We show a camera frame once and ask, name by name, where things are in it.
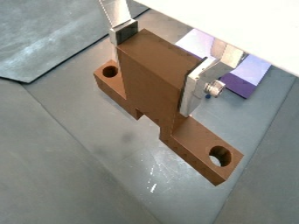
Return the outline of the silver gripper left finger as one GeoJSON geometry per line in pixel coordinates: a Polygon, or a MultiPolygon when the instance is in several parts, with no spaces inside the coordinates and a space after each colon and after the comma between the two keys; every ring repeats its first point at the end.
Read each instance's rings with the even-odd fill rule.
{"type": "Polygon", "coordinates": [[[130,17],[126,0],[98,0],[98,3],[106,18],[108,37],[117,59],[117,46],[137,33],[137,21],[130,17]]]}

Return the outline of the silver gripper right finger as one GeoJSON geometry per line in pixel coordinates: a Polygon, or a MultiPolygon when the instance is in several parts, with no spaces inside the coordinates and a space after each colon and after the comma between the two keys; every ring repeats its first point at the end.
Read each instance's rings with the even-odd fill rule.
{"type": "Polygon", "coordinates": [[[233,45],[219,39],[212,41],[209,57],[203,59],[185,78],[180,102],[180,114],[184,117],[197,108],[204,95],[220,95],[225,84],[219,81],[219,77],[228,74],[247,56],[233,45]]]}

